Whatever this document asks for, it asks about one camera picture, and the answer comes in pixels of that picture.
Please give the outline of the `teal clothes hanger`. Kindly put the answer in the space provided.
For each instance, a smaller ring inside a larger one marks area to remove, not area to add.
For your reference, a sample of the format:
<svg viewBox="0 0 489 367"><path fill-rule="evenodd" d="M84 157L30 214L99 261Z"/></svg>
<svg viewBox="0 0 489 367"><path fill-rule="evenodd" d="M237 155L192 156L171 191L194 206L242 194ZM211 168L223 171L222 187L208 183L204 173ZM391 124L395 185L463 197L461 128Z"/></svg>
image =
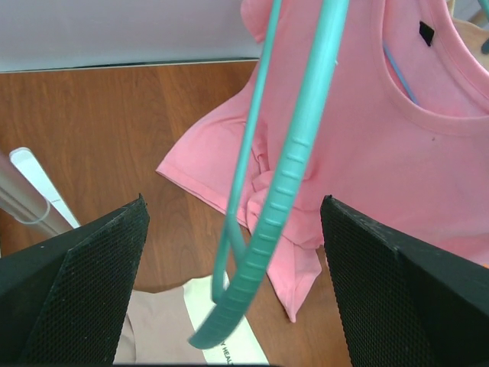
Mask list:
<svg viewBox="0 0 489 367"><path fill-rule="evenodd" d="M189 344L197 349L211 349L234 332L247 313L266 275L313 149L337 64L336 57L348 5L347 1L322 3L300 92L277 168L251 241L245 242L237 221L237 210L244 188L280 17L281 3L275 1L272 4L215 257L212 276L212 301L215 306L189 338Z"/></svg>

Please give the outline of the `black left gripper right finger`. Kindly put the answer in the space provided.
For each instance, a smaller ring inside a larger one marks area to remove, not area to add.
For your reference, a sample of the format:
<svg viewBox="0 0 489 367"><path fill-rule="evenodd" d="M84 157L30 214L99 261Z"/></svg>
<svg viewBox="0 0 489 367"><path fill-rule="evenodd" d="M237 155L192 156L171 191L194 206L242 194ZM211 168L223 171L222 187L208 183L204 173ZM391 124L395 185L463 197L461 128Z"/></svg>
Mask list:
<svg viewBox="0 0 489 367"><path fill-rule="evenodd" d="M331 196L320 216L352 365L488 364L485 267Z"/></svg>

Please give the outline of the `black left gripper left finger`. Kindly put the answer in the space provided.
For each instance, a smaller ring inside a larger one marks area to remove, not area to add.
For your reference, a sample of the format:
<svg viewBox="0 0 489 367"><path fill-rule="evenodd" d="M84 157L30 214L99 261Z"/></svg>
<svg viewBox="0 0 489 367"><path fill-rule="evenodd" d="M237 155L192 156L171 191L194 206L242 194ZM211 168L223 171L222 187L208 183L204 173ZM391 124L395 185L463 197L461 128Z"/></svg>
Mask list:
<svg viewBox="0 0 489 367"><path fill-rule="evenodd" d="M140 196L2 258L1 364L112 364L148 225Z"/></svg>

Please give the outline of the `mauve underwear white waistband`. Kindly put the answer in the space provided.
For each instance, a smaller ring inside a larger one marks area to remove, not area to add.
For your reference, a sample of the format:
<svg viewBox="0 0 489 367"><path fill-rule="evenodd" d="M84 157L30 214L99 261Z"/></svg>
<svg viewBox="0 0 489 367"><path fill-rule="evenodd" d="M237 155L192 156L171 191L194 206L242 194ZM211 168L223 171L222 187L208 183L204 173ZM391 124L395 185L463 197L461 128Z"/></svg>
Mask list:
<svg viewBox="0 0 489 367"><path fill-rule="evenodd" d="M194 278L159 293L133 291L122 327L115 364L268 365L248 321L211 349L188 343L214 307L212 277Z"/></svg>

